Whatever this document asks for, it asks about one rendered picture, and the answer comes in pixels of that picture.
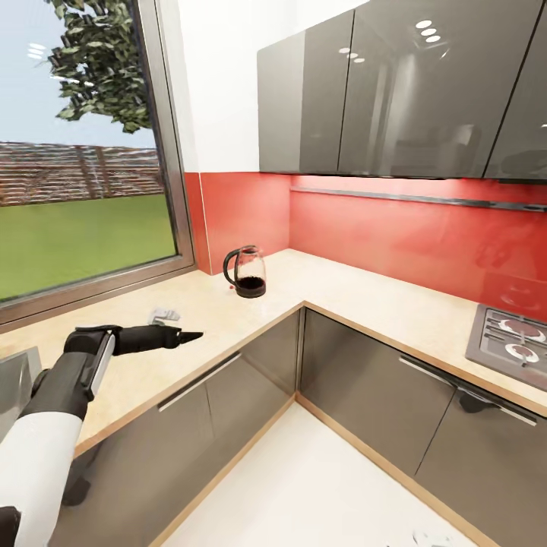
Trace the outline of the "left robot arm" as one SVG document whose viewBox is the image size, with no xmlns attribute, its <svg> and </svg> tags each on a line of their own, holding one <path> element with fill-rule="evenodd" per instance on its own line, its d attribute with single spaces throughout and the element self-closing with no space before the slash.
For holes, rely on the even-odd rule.
<svg viewBox="0 0 547 547">
<path fill-rule="evenodd" d="M 199 339 L 163 320 L 171 308 L 153 307 L 147 325 L 78 325 L 62 355 L 33 383 L 31 399 L 0 444 L 0 547 L 47 547 L 57 523 L 78 437 L 111 357 L 175 349 Z"/>
</svg>

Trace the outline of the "electric kettle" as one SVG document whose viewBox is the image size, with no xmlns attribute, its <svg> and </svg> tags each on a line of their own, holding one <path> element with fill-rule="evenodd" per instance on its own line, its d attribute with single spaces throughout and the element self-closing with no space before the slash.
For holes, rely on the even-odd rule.
<svg viewBox="0 0 547 547">
<path fill-rule="evenodd" d="M 266 271 L 262 250 L 253 245 L 231 251 L 223 262 L 225 278 L 235 287 L 236 292 L 247 299 L 253 299 L 266 294 Z M 234 280 L 229 276 L 227 267 L 229 260 L 236 256 Z"/>
</svg>

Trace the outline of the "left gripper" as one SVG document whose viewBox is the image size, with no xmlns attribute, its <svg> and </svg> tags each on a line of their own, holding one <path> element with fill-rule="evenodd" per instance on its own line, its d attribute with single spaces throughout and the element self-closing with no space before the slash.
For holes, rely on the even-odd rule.
<svg viewBox="0 0 547 547">
<path fill-rule="evenodd" d="M 160 326 L 156 325 L 144 325 L 135 327 L 138 331 L 139 344 L 135 351 L 141 353 L 153 349 L 175 349 L 177 346 L 190 342 L 190 340 L 199 339 L 204 333 L 201 331 L 184 332 L 177 330 L 177 327 Z"/>
</svg>

